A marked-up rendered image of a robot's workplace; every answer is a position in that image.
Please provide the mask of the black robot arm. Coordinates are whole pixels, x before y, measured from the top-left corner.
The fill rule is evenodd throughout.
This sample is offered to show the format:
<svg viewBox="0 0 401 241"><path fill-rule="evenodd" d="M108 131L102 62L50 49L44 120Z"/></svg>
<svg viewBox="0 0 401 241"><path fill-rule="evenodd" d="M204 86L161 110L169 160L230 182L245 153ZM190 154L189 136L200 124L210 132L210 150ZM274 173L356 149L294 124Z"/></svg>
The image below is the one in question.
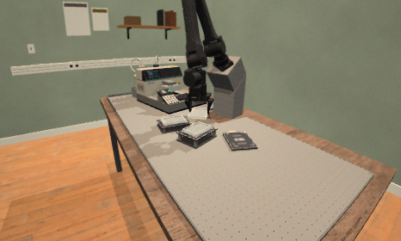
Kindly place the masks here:
<svg viewBox="0 0 401 241"><path fill-rule="evenodd" d="M189 87L190 100L197 102L200 100L200 96L207 94L206 73L205 70L201 69L207 67L207 57L214 57L215 63L213 61L213 65L221 71L227 70L234 64L225 54L226 49L222 36L218 36L213 28L206 1L182 0L182 10L187 39L186 58L188 63L188 69L184 71L183 82ZM202 41L203 45L201 44L197 15L205 37Z"/></svg>

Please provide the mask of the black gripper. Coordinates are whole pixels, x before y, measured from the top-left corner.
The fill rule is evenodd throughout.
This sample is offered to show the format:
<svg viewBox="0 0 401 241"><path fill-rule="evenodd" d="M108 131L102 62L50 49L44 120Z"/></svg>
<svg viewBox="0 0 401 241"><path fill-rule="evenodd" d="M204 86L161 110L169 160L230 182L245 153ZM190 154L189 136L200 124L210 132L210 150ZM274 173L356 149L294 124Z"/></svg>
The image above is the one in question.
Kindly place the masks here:
<svg viewBox="0 0 401 241"><path fill-rule="evenodd" d="M214 98L210 98L210 96L212 95L212 93L208 93L205 96L200 96L200 100L198 102L207 102L207 114L209 114L210 111L210 107L213 104L213 100ZM190 100L190 96L188 94L187 97L185 97L184 102L186 103L189 113L192 111L192 101ZM188 105L189 103L189 105Z"/></svg>

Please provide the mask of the white well plate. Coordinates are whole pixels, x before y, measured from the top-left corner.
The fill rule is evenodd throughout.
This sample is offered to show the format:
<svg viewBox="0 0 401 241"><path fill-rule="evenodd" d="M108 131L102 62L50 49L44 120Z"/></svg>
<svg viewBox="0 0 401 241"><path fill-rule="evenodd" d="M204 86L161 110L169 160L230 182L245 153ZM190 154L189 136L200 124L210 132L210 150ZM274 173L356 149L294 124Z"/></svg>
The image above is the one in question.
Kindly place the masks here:
<svg viewBox="0 0 401 241"><path fill-rule="evenodd" d="M182 132L196 137L209 131L211 128L211 125L198 121L191 126L183 128Z"/></svg>
<svg viewBox="0 0 401 241"><path fill-rule="evenodd" d="M208 117L207 108L196 108L194 107L192 111L188 114L187 119L192 120L206 120Z"/></svg>
<svg viewBox="0 0 401 241"><path fill-rule="evenodd" d="M182 115L170 116L170 117L163 117L160 120L165 126L166 125L175 125L187 122L187 119L184 118Z"/></svg>

